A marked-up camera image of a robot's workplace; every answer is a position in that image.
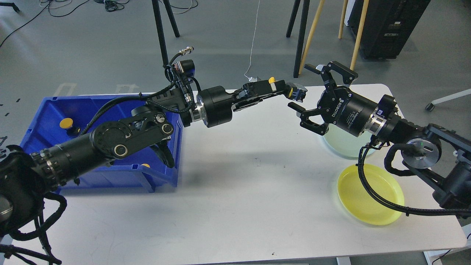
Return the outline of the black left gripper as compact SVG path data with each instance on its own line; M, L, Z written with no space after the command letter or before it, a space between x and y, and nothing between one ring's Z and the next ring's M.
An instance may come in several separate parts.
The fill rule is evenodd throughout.
M242 86L241 94L227 92L215 86L198 92L198 103L202 107L202 120L208 128L228 123L233 112L259 104L264 99L278 95L289 96L291 86L284 80L270 83L268 80L249 82Z

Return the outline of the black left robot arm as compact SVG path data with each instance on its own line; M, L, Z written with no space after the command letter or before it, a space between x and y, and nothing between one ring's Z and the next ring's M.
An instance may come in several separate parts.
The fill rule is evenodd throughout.
M25 263L26 255L62 262L52 255L47 230L64 213L67 202L55 190L100 166L112 164L147 147L170 168L175 161L168 147L174 126L167 112L180 115L185 127L202 120L210 128L231 121L233 112L251 107L264 99L283 95L303 101L306 90L283 80L251 80L232 93L222 86L201 89L195 79L192 60L177 61L190 54L187 47L164 65L169 85L150 95L124 96L104 104L79 135L48 149L26 153L9 145L1 151L1 236L14 240L38 238L46 254L1 245L5 258L15 256Z

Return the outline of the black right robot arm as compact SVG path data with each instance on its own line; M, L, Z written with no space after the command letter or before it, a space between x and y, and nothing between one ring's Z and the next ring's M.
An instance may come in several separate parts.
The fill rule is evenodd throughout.
M321 75L325 90L316 109L306 110L290 103L300 116L300 126L316 134L327 133L329 124L358 137L368 131L370 143L360 149L358 173L367 193L381 205L406 215L455 215L470 217L470 141L436 124L420 127L397 114L394 97L384 95L378 103L349 88L358 74L337 61L326 65L306 64L305 69ZM456 151L456 165L447 177L431 170L442 155L441 142L449 143ZM384 158L384 168L396 176L418 176L431 188L439 209L419 209L401 206L388 201L373 190L367 182L364 166L367 151L390 148Z

